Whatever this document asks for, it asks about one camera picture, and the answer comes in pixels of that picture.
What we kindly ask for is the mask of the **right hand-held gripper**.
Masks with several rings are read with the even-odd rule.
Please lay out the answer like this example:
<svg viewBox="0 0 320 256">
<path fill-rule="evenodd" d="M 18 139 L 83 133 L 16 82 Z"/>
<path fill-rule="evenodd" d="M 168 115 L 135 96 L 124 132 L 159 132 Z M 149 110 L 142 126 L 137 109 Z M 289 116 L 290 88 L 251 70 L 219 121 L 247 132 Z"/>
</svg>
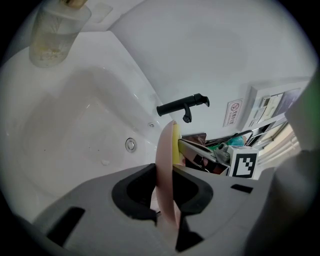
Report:
<svg viewBox="0 0 320 256">
<path fill-rule="evenodd" d="M 255 174 L 258 150 L 250 146 L 227 145 L 222 143 L 218 148 L 209 148 L 192 141 L 179 139 L 178 149 L 182 155 L 193 163 L 205 158 L 227 167 L 222 173 L 230 177 L 251 179 Z"/>
</svg>

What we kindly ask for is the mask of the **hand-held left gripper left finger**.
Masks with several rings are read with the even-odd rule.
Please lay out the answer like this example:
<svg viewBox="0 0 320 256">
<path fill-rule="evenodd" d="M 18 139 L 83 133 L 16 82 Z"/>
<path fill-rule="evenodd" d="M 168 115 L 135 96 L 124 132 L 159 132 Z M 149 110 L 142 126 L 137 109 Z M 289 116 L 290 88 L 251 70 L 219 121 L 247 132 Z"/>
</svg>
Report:
<svg viewBox="0 0 320 256">
<path fill-rule="evenodd" d="M 173 256 L 150 208 L 156 166 L 146 164 L 78 185 L 43 210 L 34 226 L 79 256 Z"/>
</svg>

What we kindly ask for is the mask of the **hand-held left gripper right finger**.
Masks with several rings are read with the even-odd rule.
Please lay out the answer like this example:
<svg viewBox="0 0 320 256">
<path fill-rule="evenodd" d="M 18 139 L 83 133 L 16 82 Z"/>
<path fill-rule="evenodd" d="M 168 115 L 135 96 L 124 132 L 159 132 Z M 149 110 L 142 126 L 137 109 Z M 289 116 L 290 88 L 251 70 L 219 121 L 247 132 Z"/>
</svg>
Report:
<svg viewBox="0 0 320 256">
<path fill-rule="evenodd" d="M 243 252 L 266 202 L 273 169 L 259 179 L 174 165 L 173 198 L 180 210 L 177 252 Z"/>
</svg>

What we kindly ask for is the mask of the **pink large plate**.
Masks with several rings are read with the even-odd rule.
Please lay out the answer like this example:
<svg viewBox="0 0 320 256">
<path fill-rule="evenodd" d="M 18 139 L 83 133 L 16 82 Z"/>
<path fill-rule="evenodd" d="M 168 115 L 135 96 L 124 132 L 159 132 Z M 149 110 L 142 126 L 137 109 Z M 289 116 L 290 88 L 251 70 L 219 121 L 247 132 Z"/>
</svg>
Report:
<svg viewBox="0 0 320 256">
<path fill-rule="evenodd" d="M 162 130 L 156 149 L 156 185 L 155 195 L 160 210 L 159 229 L 164 240 L 173 249 L 176 248 L 181 212 L 174 200 L 172 137 L 173 125 L 170 121 Z"/>
</svg>

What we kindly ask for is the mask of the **brown leather bag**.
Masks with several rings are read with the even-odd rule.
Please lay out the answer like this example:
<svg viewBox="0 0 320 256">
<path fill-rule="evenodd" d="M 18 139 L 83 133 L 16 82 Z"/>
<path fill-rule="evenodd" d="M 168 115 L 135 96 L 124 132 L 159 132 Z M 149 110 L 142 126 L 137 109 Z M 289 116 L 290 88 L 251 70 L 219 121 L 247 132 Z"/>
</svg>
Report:
<svg viewBox="0 0 320 256">
<path fill-rule="evenodd" d="M 205 133 L 197 133 L 191 135 L 184 135 L 181 139 L 205 146 L 206 136 L 207 135 Z M 184 159 L 185 166 L 188 168 L 203 171 L 206 173 L 226 176 L 225 174 L 223 174 L 223 171 L 226 171 L 227 167 L 218 163 L 218 161 L 211 162 L 208 161 L 206 158 L 202 158 L 200 162 L 191 162 L 185 157 Z"/>
</svg>

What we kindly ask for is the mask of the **teal cloth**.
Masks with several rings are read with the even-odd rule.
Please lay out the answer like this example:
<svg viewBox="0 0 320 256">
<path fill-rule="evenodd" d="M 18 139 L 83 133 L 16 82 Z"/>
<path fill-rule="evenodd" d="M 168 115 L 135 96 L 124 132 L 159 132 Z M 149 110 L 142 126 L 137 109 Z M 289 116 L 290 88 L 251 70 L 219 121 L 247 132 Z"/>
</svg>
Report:
<svg viewBox="0 0 320 256">
<path fill-rule="evenodd" d="M 226 144 L 229 145 L 229 146 L 240 146 L 240 147 L 242 147 L 242 146 L 245 146 L 246 141 L 247 141 L 246 137 L 244 135 L 241 135 L 241 136 L 237 136 L 237 137 L 231 138 L 230 140 L 228 140 L 226 142 Z"/>
</svg>

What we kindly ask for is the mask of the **black faucet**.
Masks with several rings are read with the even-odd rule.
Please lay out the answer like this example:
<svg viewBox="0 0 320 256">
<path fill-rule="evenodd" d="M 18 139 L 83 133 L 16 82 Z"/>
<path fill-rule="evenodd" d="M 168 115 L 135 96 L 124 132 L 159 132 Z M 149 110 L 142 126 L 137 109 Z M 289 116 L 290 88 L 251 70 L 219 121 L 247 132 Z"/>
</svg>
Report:
<svg viewBox="0 0 320 256">
<path fill-rule="evenodd" d="M 173 112 L 177 112 L 180 110 L 184 110 L 185 114 L 183 116 L 183 121 L 185 123 L 192 122 L 192 114 L 191 114 L 191 107 L 199 106 L 205 104 L 207 107 L 210 106 L 210 100 L 207 96 L 203 96 L 200 93 L 196 93 L 194 95 L 184 97 L 182 99 L 178 99 L 172 101 L 167 104 L 163 104 L 161 106 L 156 107 L 156 111 L 158 115 L 161 117 L 163 115 L 167 115 Z"/>
</svg>

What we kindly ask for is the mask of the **chrome sink drain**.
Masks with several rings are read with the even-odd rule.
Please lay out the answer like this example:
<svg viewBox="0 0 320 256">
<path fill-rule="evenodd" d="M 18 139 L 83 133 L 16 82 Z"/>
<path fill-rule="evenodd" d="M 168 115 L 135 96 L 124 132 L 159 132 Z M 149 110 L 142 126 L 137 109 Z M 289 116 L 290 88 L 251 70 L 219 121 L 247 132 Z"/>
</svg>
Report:
<svg viewBox="0 0 320 256">
<path fill-rule="evenodd" d="M 125 148 L 129 153 L 133 153 L 136 150 L 137 143 L 133 138 L 128 138 L 125 142 Z"/>
</svg>

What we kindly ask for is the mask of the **white sink basin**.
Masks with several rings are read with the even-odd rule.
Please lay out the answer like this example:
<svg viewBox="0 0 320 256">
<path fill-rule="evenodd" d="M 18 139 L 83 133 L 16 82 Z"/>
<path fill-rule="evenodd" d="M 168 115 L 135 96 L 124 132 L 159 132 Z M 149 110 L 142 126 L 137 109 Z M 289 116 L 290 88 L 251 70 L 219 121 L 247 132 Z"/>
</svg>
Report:
<svg viewBox="0 0 320 256">
<path fill-rule="evenodd" d="M 0 67 L 0 184 L 29 222 L 79 184 L 155 161 L 156 92 L 110 31 L 80 33 L 61 63 L 25 48 Z M 130 153 L 125 143 L 136 141 Z"/>
</svg>

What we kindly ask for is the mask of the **translucent soap bottle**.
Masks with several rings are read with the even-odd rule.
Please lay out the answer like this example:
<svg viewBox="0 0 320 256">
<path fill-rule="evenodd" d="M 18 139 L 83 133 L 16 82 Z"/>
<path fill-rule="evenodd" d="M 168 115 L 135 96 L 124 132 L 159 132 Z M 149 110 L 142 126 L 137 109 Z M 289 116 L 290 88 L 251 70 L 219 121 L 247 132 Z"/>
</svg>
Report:
<svg viewBox="0 0 320 256">
<path fill-rule="evenodd" d="M 29 59 L 39 68 L 61 63 L 90 19 L 88 0 L 44 0 L 37 12 L 29 45 Z"/>
</svg>

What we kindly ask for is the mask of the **red-bordered white wall sign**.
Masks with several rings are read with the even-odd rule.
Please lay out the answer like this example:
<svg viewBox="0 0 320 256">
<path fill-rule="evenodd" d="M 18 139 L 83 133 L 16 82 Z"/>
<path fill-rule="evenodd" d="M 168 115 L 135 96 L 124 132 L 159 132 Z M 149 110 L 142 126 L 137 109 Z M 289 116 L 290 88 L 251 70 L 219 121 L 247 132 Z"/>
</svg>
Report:
<svg viewBox="0 0 320 256">
<path fill-rule="evenodd" d="M 232 126 L 237 122 L 243 101 L 244 100 L 241 98 L 228 102 L 223 127 Z"/>
</svg>

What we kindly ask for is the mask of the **white wall control panel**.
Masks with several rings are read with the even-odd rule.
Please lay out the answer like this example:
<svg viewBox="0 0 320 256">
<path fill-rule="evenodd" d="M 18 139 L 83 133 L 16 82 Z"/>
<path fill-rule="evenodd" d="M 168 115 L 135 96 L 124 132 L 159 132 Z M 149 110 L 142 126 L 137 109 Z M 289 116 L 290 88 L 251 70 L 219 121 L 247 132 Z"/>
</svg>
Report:
<svg viewBox="0 0 320 256">
<path fill-rule="evenodd" d="M 309 76 L 296 76 L 249 83 L 237 129 L 253 130 L 279 118 L 310 80 Z"/>
</svg>

